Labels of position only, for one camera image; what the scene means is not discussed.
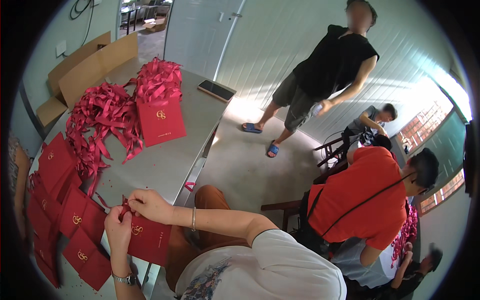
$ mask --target hand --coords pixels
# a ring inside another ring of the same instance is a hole
[[[412,262],[413,252],[407,251],[405,253],[405,258],[403,259],[404,264],[410,264]]]
[[[334,106],[333,103],[328,99],[320,101],[320,104],[322,105],[322,109],[318,112],[317,117],[328,112]]]
[[[408,242],[405,244],[405,251],[412,251],[412,249],[413,249],[413,245],[412,245],[411,242],[408,241]]]
[[[120,222],[119,216],[122,206],[114,206],[105,218],[105,231],[107,232],[108,244],[110,245],[110,257],[127,258],[128,245],[132,236],[132,213],[123,215]]]
[[[128,205],[136,216],[165,225],[172,224],[174,207],[168,204],[155,190],[135,190],[128,197]]]
[[[378,130],[378,134],[388,136],[387,132],[385,131],[385,129],[382,126],[378,126],[377,130]]]

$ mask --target wall outlet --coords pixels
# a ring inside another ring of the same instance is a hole
[[[63,40],[57,44],[57,57],[67,51],[67,41]]]

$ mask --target white wall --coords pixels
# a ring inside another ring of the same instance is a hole
[[[321,142],[369,105],[383,103],[393,103],[399,111],[399,118],[386,128],[394,135],[423,108],[406,91],[435,67],[450,70],[452,59],[443,34],[414,0],[370,3],[378,19],[367,38],[380,60],[362,92],[301,128]],[[346,25],[345,7],[346,0],[247,0],[217,81],[265,107],[282,79],[311,54],[328,25]]]
[[[467,225],[470,198],[462,186],[445,203],[420,218],[420,259],[428,253],[428,245],[434,242],[444,256],[435,272],[430,272],[413,293],[413,300],[429,299],[445,277]]]
[[[112,41],[115,39],[119,1],[103,0],[101,4],[95,6],[86,43],[107,31],[111,31]],[[77,50],[85,39],[91,8],[76,20],[70,20],[69,13],[74,3],[75,0],[69,0],[59,9],[40,37],[24,71],[25,91],[33,111],[52,96],[48,73],[63,60],[62,56],[56,57],[56,45],[66,40],[65,54],[68,55]],[[83,1],[80,1],[78,7],[83,5]],[[41,145],[38,143],[39,135],[26,114],[19,96],[15,99],[11,125],[21,144],[24,147],[26,143],[29,144],[30,155],[35,155]]]

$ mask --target blue slide sandal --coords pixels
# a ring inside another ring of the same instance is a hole
[[[255,128],[255,125],[253,123],[247,123],[247,128],[244,128],[243,125],[242,125],[241,128],[245,132],[262,133],[261,130],[258,130],[258,129]]]
[[[270,143],[270,146],[268,147],[268,150],[267,150],[267,152],[265,153],[265,155],[266,155],[267,157],[269,157],[269,158],[274,158],[274,157],[276,157],[276,155],[278,154],[278,147],[273,144],[274,141],[275,141],[275,140],[273,140],[273,141]],[[275,156],[274,156],[274,157],[268,156],[268,152],[272,152],[273,154],[275,154]]]

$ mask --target brown pants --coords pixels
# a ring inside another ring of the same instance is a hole
[[[195,194],[195,206],[199,209],[230,209],[223,193],[212,185],[204,185],[199,188]],[[183,227],[173,225],[168,243],[168,259],[165,270],[168,287],[172,291],[175,291],[177,281],[185,267],[198,255],[225,246],[249,247],[245,239],[199,230],[198,247],[200,250],[197,250],[186,240],[183,230]]]

